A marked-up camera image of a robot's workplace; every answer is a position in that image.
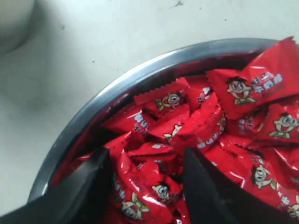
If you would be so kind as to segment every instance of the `white table surface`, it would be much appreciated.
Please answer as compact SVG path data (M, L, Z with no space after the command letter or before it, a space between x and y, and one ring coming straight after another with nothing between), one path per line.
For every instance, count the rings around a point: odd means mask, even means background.
M38 0L24 45L0 56L0 214L26 202L61 130L130 68L215 39L299 40L298 0L180 2Z

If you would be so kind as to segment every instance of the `metal bowl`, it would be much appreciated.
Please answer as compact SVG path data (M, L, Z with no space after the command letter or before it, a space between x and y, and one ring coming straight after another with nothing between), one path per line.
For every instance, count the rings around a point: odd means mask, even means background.
M109 141L111 137L99 124L132 100L134 95L182 75L215 68L242 69L274 42L249 38L204 42L171 51L131 69L89 101L61 132L37 174L28 201L48 190L54 174L68 160L90 145Z

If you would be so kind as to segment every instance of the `bowl rim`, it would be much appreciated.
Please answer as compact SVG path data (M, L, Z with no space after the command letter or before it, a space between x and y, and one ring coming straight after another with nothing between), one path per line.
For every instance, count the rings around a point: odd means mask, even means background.
M60 133L37 173L28 202L45 194L49 181L60 164L62 157L66 155L70 146L86 129L92 119L101 110L109 106L113 100L137 83L144 81L157 72L181 63L227 54L254 53L265 50L276 41L259 38L232 38L202 42L170 51L130 69L85 104Z

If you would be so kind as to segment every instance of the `pile of candy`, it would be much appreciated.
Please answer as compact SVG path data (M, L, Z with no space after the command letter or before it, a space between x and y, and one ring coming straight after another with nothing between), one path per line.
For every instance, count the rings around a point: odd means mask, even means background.
M105 145L114 191L104 223L189 224L181 184L186 146L299 219L298 86L299 51L286 38L243 70L209 70L135 96L102 124L122 134Z

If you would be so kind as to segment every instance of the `stainless steel bowl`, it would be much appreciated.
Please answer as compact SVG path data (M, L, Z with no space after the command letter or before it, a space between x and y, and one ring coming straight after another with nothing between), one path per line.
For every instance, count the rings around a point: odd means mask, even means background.
M215 68L241 69L274 42L249 38L204 42L171 51L131 69L89 101L61 132L37 174L28 201L47 191L64 160L80 153L90 141L96 145L109 140L99 123L132 100L133 95L182 75ZM82 134L90 138L82 139Z

